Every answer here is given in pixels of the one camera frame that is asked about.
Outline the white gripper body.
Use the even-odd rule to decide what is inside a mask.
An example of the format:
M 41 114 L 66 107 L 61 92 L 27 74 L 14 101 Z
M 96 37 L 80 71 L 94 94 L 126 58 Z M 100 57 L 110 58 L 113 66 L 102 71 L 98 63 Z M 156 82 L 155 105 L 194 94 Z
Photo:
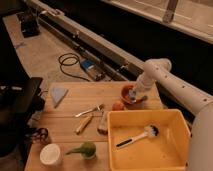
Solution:
M 142 93 L 149 91 L 152 88 L 152 86 L 153 84 L 147 84 L 146 82 L 143 81 L 137 81 L 133 87 L 133 90 L 136 95 L 140 95 Z

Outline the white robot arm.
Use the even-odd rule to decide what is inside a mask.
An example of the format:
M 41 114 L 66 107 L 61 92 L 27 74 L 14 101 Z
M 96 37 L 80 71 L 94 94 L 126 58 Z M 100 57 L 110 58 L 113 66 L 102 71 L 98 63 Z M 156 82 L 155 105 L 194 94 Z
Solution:
M 171 74 L 171 67 L 167 58 L 145 61 L 133 91 L 148 91 L 158 82 L 193 113 L 186 171 L 213 171 L 213 96 Z

